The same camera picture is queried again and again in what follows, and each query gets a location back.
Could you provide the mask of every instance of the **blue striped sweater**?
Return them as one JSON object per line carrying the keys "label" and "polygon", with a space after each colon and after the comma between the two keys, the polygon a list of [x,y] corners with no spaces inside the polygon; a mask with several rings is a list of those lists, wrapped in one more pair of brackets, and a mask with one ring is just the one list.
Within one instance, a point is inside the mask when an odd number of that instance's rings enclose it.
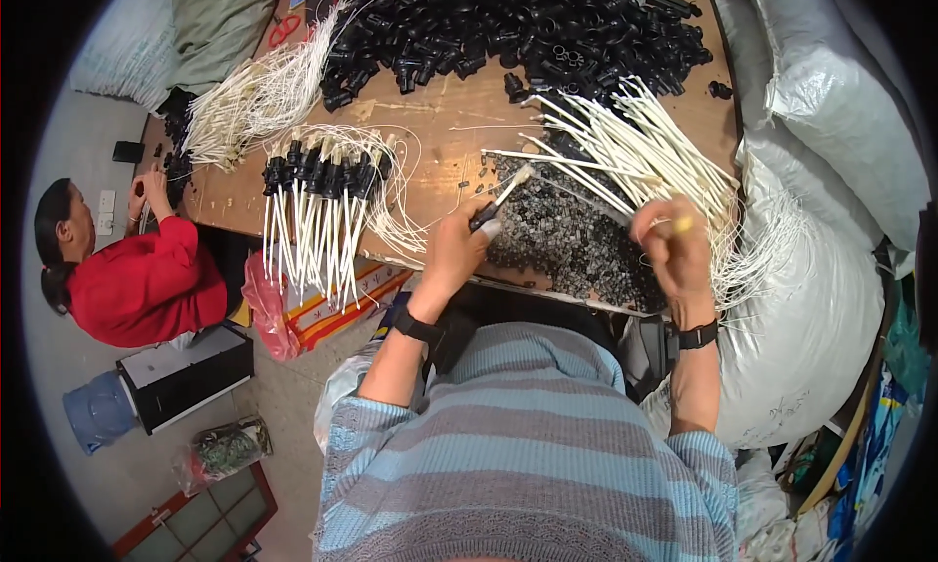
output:
{"label": "blue striped sweater", "polygon": [[336,407],[315,559],[735,558],[730,453],[706,432],[654,437],[584,336],[481,328],[426,397]]}

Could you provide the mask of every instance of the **black hair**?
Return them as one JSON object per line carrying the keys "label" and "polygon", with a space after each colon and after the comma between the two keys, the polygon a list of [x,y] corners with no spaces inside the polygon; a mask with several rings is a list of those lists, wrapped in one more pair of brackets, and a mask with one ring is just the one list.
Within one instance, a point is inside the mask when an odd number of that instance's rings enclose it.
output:
{"label": "black hair", "polygon": [[42,295],[46,298],[49,307],[59,315],[68,313],[71,305],[71,294],[65,283],[71,276],[78,263],[68,263],[62,258],[59,248],[58,235],[55,227],[59,222],[67,221],[71,217],[71,179],[63,177],[56,179],[42,194],[40,204],[36,209],[36,248],[40,251],[42,261]]}

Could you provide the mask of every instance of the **hand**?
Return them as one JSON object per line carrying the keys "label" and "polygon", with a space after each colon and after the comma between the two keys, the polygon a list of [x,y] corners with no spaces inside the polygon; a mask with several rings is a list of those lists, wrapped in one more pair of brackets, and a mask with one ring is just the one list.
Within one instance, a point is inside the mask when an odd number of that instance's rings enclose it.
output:
{"label": "hand", "polygon": [[670,202],[649,202],[632,219],[630,235],[651,261],[677,326],[689,330],[713,321],[710,243],[706,220],[694,204],[680,194]]}
{"label": "hand", "polygon": [[147,196],[144,194],[144,177],[137,175],[130,182],[130,192],[127,195],[127,216],[131,221],[139,221],[144,213],[144,204]]}
{"label": "hand", "polygon": [[490,220],[470,233],[469,220],[487,203],[479,199],[464,202],[431,230],[421,285],[435,296],[449,301],[485,260],[485,250],[501,230],[501,223]]}
{"label": "hand", "polygon": [[153,215],[157,217],[157,222],[171,216],[172,208],[166,197],[166,173],[163,169],[160,169],[156,163],[151,164],[150,169],[143,174],[143,184],[144,195],[150,203]]}

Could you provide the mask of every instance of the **red shirt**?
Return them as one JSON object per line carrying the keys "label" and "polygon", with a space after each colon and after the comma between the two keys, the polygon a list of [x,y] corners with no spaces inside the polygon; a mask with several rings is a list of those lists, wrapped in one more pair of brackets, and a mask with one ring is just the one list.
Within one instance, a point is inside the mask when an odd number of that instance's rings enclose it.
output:
{"label": "red shirt", "polygon": [[105,345],[164,343],[225,317],[225,283],[192,222],[170,216],[158,233],[124,238],[79,263],[68,312]]}

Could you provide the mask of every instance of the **woman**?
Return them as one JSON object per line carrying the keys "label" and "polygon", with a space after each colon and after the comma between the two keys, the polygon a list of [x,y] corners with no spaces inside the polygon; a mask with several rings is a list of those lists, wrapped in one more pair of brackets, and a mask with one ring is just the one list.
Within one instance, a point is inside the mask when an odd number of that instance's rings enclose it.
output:
{"label": "woman", "polygon": [[[144,203],[150,204],[159,230],[135,236]],[[240,303],[247,247],[240,265],[236,253],[235,267],[222,267],[229,277],[223,279],[195,225],[173,215],[166,174],[156,164],[133,180],[123,240],[94,252],[91,210],[67,178],[42,194],[35,228],[42,294],[49,306],[59,315],[70,313],[82,330],[106,345],[168,342],[221,322]]]}
{"label": "woman", "polygon": [[[423,336],[408,320],[434,324],[484,258],[491,231],[468,228],[484,204],[437,224],[410,317],[394,321],[405,331]],[[658,218],[673,223],[652,228]],[[716,317],[704,226],[682,198],[633,219],[683,331]],[[418,413],[423,343],[393,329],[333,413],[313,559],[735,560],[735,467],[713,434],[717,344],[687,347],[661,440],[612,354],[544,324],[479,328]]]}

